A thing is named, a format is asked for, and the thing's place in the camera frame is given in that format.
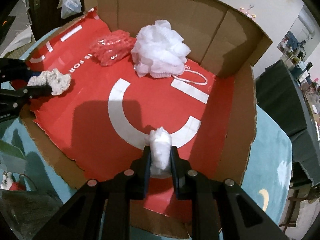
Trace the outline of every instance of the red paper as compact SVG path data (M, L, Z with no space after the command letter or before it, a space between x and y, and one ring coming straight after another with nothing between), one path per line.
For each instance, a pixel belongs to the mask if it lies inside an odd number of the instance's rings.
M65 40L62 38L74 30L78 31ZM36 115L35 122L59 149L76 160L88 179L104 181L127 169L132 160L142 154L141 149L132 145L135 141L128 143L114 126L122 127L122 132L132 129L136 133L129 138L132 140L139 132L149 134L161 126L172 134L193 118L201 121L201 126L178 151L180 157L190 161L193 169L212 177L227 133L234 78L220 79L188 60L186 65L191 70L208 79L205 86L189 84L197 91L210 94L205 104L173 87L173 78L139 78L131 56L112 66L101 67L92 58L89 45L102 33L109 32L107 25L92 11L32 54L27 65L33 70L58 68L72 75L71 88L64 94L50 100L33 100L31 109ZM181 77L203 82L200 76L189 72ZM123 100L108 103L111 95L119 98L119 90L124 89L124 85L127 88ZM182 135L182 141L188 137L187 133ZM190 202L175 199L171 178L150 180L144 206L183 222L191 220Z

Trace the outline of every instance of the cardboard box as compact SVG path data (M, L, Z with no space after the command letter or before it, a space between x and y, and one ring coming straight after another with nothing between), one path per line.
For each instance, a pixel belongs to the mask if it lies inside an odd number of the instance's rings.
M256 99L252 66L271 45L268 36L251 19L217 0L84 0L85 9L97 12L111 31L122 29L135 36L155 20L166 19L190 47L188 57L221 78L234 76L228 132L219 165L211 178L233 178L241 183L256 131ZM66 30L68 23L53 35ZM33 122L26 106L21 118L44 159L71 187L87 179L76 163L68 159ZM175 238L189 238L188 228L175 218L144 209L132 202L131 225Z

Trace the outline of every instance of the white paper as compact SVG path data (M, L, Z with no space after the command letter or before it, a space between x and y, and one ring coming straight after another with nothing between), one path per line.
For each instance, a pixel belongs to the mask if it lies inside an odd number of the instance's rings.
M315 106L315 105L312 105L312 109L313 109L313 112L314 112L315 114L317 114L317 113L318 113L318 110L317 110L317 108L316 108L316 106Z
M14 39L11 41L9 46L5 48L4 52L0 55L0 57L4 57L7 53L14 51L17 48L22 47L31 42L32 39L32 30L31 26L26 28L24 31L20 32Z

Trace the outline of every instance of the yellow crescent marking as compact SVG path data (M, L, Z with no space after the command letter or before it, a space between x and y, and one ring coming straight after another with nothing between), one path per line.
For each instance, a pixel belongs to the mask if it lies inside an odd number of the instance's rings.
M259 193L263 196L263 208L262 208L262 210L265 212L267 210L268 203L269 203L269 193L264 188L262 190L260 190Z

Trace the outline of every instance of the hanging white plastic bag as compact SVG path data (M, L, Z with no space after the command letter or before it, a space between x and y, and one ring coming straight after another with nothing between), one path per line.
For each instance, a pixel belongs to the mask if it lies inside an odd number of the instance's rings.
M80 0L62 0L61 18L65 19L71 15L81 12Z
M170 150L172 146L171 135L163 129L163 127L160 127L157 130L150 132L146 137L146 144L150 145L151 148L151 177L159 179L170 177Z

